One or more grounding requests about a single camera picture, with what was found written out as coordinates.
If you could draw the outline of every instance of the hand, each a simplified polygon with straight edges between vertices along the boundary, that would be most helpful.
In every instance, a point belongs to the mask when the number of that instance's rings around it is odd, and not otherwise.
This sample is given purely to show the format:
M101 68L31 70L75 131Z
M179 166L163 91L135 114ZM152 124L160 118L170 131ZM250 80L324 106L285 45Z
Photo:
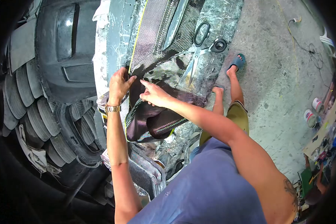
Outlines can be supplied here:
M152 106L167 107L169 102L174 99L159 86L144 80L140 80L140 82L146 87L146 90L144 93L140 94L139 97L143 101L148 101L148 104L152 104Z
M127 82L125 82L124 74L127 72L127 69L122 67L113 74L110 81L110 96L108 98L107 105L119 106L128 89L137 78L137 76L132 76Z

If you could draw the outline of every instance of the gold watch band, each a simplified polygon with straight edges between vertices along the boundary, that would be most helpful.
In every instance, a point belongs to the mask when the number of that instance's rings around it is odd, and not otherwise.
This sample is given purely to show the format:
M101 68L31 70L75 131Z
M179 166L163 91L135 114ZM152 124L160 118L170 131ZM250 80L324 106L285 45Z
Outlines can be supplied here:
M120 112L121 111L121 106L110 106L107 105L105 106L105 113L107 114L108 112Z

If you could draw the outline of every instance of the tattoo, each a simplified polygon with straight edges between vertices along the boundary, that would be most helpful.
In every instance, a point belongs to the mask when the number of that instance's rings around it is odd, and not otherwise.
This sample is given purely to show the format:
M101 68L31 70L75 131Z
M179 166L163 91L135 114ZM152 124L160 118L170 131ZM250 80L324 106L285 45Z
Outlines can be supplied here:
M298 200L297 200L297 194L296 194L295 188L294 186L292 186L292 183L288 179L284 180L284 185L285 185L285 191L294 197L294 201L292 202L292 205L295 208L294 210L297 211Z

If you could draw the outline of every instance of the wrist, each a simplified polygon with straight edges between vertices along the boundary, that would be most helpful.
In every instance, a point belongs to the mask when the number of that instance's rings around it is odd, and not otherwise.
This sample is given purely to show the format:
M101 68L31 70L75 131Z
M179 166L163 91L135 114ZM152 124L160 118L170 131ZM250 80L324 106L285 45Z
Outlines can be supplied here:
M120 99L117 99L117 98L108 98L108 101L107 101L107 105L108 106L119 106L121 105L121 100Z

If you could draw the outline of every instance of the black scissor handle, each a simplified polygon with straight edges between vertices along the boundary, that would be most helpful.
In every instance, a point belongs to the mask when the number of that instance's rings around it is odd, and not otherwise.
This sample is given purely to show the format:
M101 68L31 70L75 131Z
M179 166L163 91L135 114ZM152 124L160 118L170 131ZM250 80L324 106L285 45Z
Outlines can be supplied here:
M202 38L202 41L201 42L197 42L197 35L199 33L199 30L202 28L203 25L207 25L207 30L205 31L204 33L204 36ZM207 23L207 22L202 22L199 26L198 26L198 29L197 31L195 32L194 34L194 37L193 37L193 43L195 44L196 47L200 47L203 42L205 41L205 39L209 36L209 29L210 29L210 24Z
M210 47L210 50L214 53L221 53L225 51L226 49L226 41L224 39L216 39L212 46Z

